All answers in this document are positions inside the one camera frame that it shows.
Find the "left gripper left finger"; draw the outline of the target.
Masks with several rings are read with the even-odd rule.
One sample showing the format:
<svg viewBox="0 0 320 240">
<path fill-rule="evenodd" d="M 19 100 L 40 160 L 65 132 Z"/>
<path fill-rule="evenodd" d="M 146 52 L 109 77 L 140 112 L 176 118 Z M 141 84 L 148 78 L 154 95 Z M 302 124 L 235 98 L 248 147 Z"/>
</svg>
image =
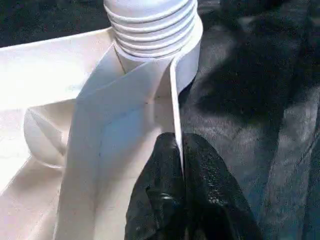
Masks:
<svg viewBox="0 0 320 240">
<path fill-rule="evenodd" d="M 185 184 L 175 135 L 160 134 L 133 187 L 124 238 L 182 240 L 185 237 Z"/>
</svg>

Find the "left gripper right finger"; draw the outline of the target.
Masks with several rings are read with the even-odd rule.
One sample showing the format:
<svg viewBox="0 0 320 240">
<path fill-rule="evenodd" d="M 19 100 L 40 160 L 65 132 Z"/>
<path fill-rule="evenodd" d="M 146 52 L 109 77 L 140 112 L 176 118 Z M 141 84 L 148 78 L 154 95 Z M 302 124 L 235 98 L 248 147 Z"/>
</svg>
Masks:
<svg viewBox="0 0 320 240">
<path fill-rule="evenodd" d="M 214 147 L 197 134 L 183 136 L 190 240 L 261 240 L 243 192 Z"/>
</svg>

